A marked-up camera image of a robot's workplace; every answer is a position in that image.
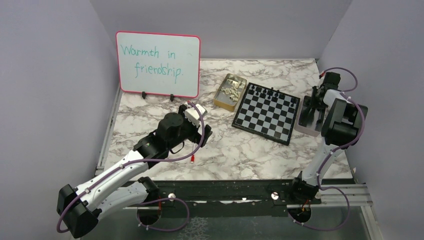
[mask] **pink whiteboard frame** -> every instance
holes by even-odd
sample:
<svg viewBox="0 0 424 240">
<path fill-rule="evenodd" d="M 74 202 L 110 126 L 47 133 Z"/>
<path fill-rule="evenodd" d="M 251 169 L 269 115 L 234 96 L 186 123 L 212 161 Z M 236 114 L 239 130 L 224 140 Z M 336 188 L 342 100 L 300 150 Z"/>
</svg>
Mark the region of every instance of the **pink whiteboard frame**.
<svg viewBox="0 0 424 240">
<path fill-rule="evenodd" d="M 199 39 L 199 64 L 198 64 L 198 74 L 197 74 L 197 95 L 196 96 L 182 96 L 182 95 L 174 95 L 174 97 L 179 97 L 179 98 L 189 98 L 189 99 L 194 99 L 197 98 L 199 96 L 199 86 L 200 86 L 200 50 L 201 50 L 201 46 L 202 46 L 202 41 L 200 40 L 200 37 L 196 36 L 196 35 L 186 35 L 186 34 L 173 34 L 173 33 L 157 33 L 157 32 L 141 32 L 141 31 L 117 31 L 115 34 L 115 42 L 116 42 L 116 57 L 118 58 L 118 71 L 119 71 L 119 87 L 120 89 L 125 92 L 125 93 L 132 93 L 132 94 L 141 94 L 142 92 L 139 91 L 126 91 L 124 89 L 122 89 L 122 84 L 121 84 L 121 69 L 120 69 L 120 63 L 119 63 L 119 48 L 118 48 L 118 39 L 117 39 L 117 35 L 118 33 L 131 33 L 131 34 L 153 34 L 153 35 L 167 35 L 167 36 L 181 36 L 181 37 L 194 37 Z M 148 95 L 159 95 L 159 96 L 170 96 L 170 94 L 162 94 L 162 93 L 155 93 L 155 92 L 146 92 L 146 94 Z"/>
</svg>

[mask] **screw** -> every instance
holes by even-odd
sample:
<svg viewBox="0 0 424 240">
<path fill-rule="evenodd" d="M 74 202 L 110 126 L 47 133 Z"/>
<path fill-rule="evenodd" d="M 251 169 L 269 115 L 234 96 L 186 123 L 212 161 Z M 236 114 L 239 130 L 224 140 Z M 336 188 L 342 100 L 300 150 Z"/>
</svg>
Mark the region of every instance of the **screw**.
<svg viewBox="0 0 424 240">
<path fill-rule="evenodd" d="M 273 193 L 271 193 L 271 198 L 272 198 L 273 200 L 277 200 L 277 199 L 279 198 L 278 193 L 277 193 L 277 192 L 273 192 Z"/>
<path fill-rule="evenodd" d="M 173 199 L 175 198 L 176 196 L 175 196 L 175 194 L 173 193 L 173 192 L 171 192 L 169 195 L 168 195 L 168 198 L 170 198 L 170 201 L 172 202 L 172 201 L 174 201 Z"/>
</svg>

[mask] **gray wall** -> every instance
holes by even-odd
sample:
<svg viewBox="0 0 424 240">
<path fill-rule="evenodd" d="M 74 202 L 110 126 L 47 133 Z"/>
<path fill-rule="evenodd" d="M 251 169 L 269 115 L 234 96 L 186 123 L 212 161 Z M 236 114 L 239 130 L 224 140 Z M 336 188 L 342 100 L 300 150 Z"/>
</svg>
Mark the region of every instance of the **gray wall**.
<svg viewBox="0 0 424 240">
<path fill-rule="evenodd" d="M 347 152 L 366 182 L 386 240 L 422 239 L 424 210 L 424 2 L 353 0 L 318 67 L 359 78 L 365 132 Z M 352 86 L 346 75 L 342 88 Z"/>
<path fill-rule="evenodd" d="M 198 35 L 202 58 L 319 58 L 352 0 L 90 0 L 107 33 Z"/>
<path fill-rule="evenodd" d="M 1 1 L 0 239 L 69 238 L 56 233 L 58 191 L 94 175 L 114 49 L 86 0 Z"/>
</svg>

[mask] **marble tabletop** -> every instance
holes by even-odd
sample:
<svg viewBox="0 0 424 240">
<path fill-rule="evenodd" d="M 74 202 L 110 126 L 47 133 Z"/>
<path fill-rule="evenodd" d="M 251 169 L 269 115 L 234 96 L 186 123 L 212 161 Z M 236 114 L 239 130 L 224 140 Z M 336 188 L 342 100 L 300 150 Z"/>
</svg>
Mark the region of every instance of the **marble tabletop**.
<svg viewBox="0 0 424 240">
<path fill-rule="evenodd" d="M 200 92 L 194 103 L 208 111 L 204 118 L 213 134 L 205 147 L 190 159 L 178 162 L 161 162 L 136 176 L 149 176 L 153 180 L 256 180 L 292 179 L 312 160 L 321 142 L 293 130 L 289 146 L 265 139 L 259 135 L 231 126 L 236 112 L 229 112 L 213 103 L 213 97 L 224 77 L 232 73 L 248 82 L 280 90 L 303 99 L 310 95 L 312 86 L 319 82 L 319 71 L 313 59 L 296 60 L 202 60 L 200 62 Z M 169 112 L 177 112 L 187 99 L 123 93 L 104 169 L 124 157 L 139 139 L 155 130 L 159 121 Z M 182 157 L 192 151 L 193 144 L 169 158 Z M 342 153 L 329 168 L 325 178 L 352 178 Z"/>
</svg>

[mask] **purple cable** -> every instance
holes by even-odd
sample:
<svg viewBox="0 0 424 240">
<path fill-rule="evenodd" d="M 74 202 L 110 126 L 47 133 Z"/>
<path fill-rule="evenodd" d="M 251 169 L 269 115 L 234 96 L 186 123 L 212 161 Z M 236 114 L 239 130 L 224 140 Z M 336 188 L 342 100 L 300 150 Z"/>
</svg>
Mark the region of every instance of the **purple cable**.
<svg viewBox="0 0 424 240">
<path fill-rule="evenodd" d="M 176 161 L 187 159 L 187 158 L 191 157 L 193 154 L 195 154 L 200 149 L 200 147 L 201 147 L 201 145 L 203 143 L 203 139 L 205 138 L 205 122 L 203 120 L 202 113 L 196 107 L 196 105 L 194 103 L 190 102 L 190 101 L 188 102 L 188 104 L 190 106 L 192 106 L 196 110 L 197 114 L 200 117 L 200 122 L 201 122 L 201 137 L 200 137 L 200 141 L 199 141 L 200 144 L 198 144 L 197 147 L 190 154 L 185 155 L 185 156 L 182 156 L 182 157 L 174 158 L 174 159 L 137 159 L 137 160 L 128 161 L 128 162 L 122 164 L 123 167 L 125 168 L 128 165 L 136 164 L 136 163 L 142 163 L 142 162 L 176 162 Z M 121 170 L 121 167 L 117 167 L 117 168 L 113 169 L 112 171 L 110 171 L 109 173 L 107 173 L 106 175 L 104 175 L 102 178 L 100 178 L 98 181 L 96 181 L 95 183 L 93 183 L 93 185 L 87 187 L 87 189 L 89 191 L 93 190 L 97 185 L 99 185 L 101 182 L 103 182 L 105 179 L 107 179 L 108 177 L 110 177 L 112 174 L 116 173 L 119 170 Z M 61 229 L 61 223 L 64 220 L 64 217 L 65 217 L 66 213 L 69 211 L 69 209 L 71 208 L 71 206 L 74 205 L 81 197 L 83 197 L 86 194 L 87 194 L 87 192 L 85 192 L 85 191 L 81 192 L 78 196 L 76 196 L 65 207 L 65 209 L 62 212 L 62 214 L 59 217 L 59 220 L 57 221 L 56 231 L 58 233 L 61 233 L 62 234 L 62 233 L 66 233 L 67 231 L 69 231 L 69 229 L 62 230 Z"/>
<path fill-rule="evenodd" d="M 153 227 L 153 226 L 150 226 L 150 225 L 147 226 L 147 225 L 144 225 L 140 221 L 139 215 L 137 214 L 137 221 L 138 221 L 138 223 L 141 226 L 143 226 L 143 227 L 145 227 L 147 229 L 153 229 L 153 230 L 157 230 L 157 231 L 161 231 L 161 232 L 175 232 L 175 231 L 178 231 L 178 230 L 184 228 L 189 223 L 189 220 L 190 220 L 189 206 L 187 205 L 187 203 L 185 201 L 183 201 L 183 200 L 181 200 L 179 198 L 176 198 L 176 197 L 166 197 L 166 198 L 156 199 L 156 200 L 153 200 L 153 201 L 142 202 L 142 203 L 140 203 L 140 205 L 154 204 L 154 203 L 161 202 L 161 201 L 164 201 L 164 200 L 177 200 L 178 202 L 184 204 L 184 207 L 187 210 L 187 217 L 185 218 L 185 221 L 184 221 L 184 223 L 181 226 L 176 227 L 176 228 L 172 228 L 172 229 L 157 228 L 157 227 Z"/>
<path fill-rule="evenodd" d="M 335 189 L 335 190 L 339 191 L 343 195 L 343 197 L 346 199 L 346 203 L 347 203 L 347 215 L 346 215 L 346 218 L 344 219 L 344 221 L 340 225 L 338 225 L 336 227 L 333 227 L 333 228 L 319 228 L 319 227 L 314 227 L 314 226 L 309 226 L 309 225 L 302 224 L 301 222 L 296 221 L 289 214 L 289 216 L 291 217 L 291 219 L 293 219 L 293 222 L 294 223 L 296 223 L 298 225 L 301 225 L 302 227 L 305 227 L 307 229 L 312 229 L 312 230 L 317 230 L 317 231 L 324 231 L 324 232 L 330 232 L 330 231 L 334 231 L 334 230 L 340 229 L 341 227 L 343 227 L 346 224 L 346 222 L 348 221 L 349 216 L 351 214 L 351 205 L 349 203 L 348 196 L 346 196 L 346 194 L 340 188 L 338 188 L 336 186 L 322 187 L 321 186 L 321 183 L 320 183 L 321 170 L 323 169 L 323 167 L 327 163 L 327 161 L 330 159 L 330 157 L 332 155 L 331 153 L 334 153 L 337 150 L 344 149 L 344 148 L 347 148 L 347 147 L 355 144 L 359 140 L 359 138 L 361 137 L 362 133 L 364 132 L 364 128 L 365 128 L 365 116 L 364 116 L 364 113 L 362 112 L 362 109 L 359 107 L 359 105 L 356 102 L 354 102 L 352 99 L 350 99 L 348 96 L 346 96 L 344 92 L 341 92 L 340 95 L 344 99 L 346 99 L 347 101 L 349 101 L 353 105 L 355 105 L 355 107 L 358 109 L 358 113 L 360 114 L 360 119 L 361 119 L 362 123 L 361 123 L 361 126 L 360 126 L 360 129 L 359 129 L 358 134 L 356 135 L 356 137 L 351 142 L 348 142 L 348 143 L 346 143 L 344 145 L 341 145 L 341 146 L 338 146 L 338 147 L 332 149 L 330 151 L 330 153 L 327 155 L 327 157 L 325 157 L 324 161 L 322 162 L 321 166 L 319 166 L 318 171 L 316 172 L 317 173 L 316 181 L 318 182 L 318 188 L 320 190 L 325 191 L 325 190 L 328 190 L 328 189 Z"/>
<path fill-rule="evenodd" d="M 355 86 L 353 88 L 348 89 L 348 90 L 344 90 L 344 91 L 341 91 L 341 92 L 351 92 L 351 91 L 353 91 L 353 90 L 355 90 L 357 88 L 357 86 L 358 86 L 357 76 L 355 76 L 355 74 L 352 71 L 350 71 L 349 69 L 346 69 L 344 67 L 335 66 L 335 67 L 330 67 L 329 69 L 324 70 L 322 73 L 325 73 L 325 72 L 327 72 L 329 70 L 333 70 L 333 69 L 344 70 L 344 71 L 350 73 L 350 75 L 352 75 L 353 79 L 355 79 Z"/>
</svg>

